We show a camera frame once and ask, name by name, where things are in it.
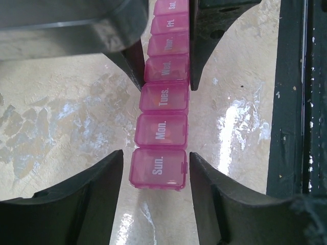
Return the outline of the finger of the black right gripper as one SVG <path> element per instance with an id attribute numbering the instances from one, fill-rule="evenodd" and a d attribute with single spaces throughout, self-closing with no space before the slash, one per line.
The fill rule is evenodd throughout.
<path id="1" fill-rule="evenodd" d="M 102 53 L 141 89 L 147 1 L 1 1 L 1 60 Z"/>
<path id="2" fill-rule="evenodd" d="M 198 90 L 203 69 L 228 28 L 260 0 L 197 0 L 190 6 L 190 86 Z"/>

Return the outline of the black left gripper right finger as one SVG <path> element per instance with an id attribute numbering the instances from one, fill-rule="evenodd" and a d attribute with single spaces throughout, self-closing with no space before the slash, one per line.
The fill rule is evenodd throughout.
<path id="1" fill-rule="evenodd" d="M 326 244 L 326 196 L 277 199 L 254 191 L 190 153 L 200 244 Z"/>

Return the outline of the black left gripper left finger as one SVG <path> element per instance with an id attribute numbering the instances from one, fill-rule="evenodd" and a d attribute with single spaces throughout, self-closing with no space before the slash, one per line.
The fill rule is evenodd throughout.
<path id="1" fill-rule="evenodd" d="M 1 244 L 109 244 L 123 151 L 31 198 L 1 202 Z"/>

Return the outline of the pink weekly pill organizer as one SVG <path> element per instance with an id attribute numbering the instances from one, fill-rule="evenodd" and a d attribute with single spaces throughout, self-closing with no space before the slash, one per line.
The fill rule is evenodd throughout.
<path id="1" fill-rule="evenodd" d="M 188 1 L 157 1 L 148 42 L 129 181 L 181 190 L 187 174 L 190 99 Z"/>

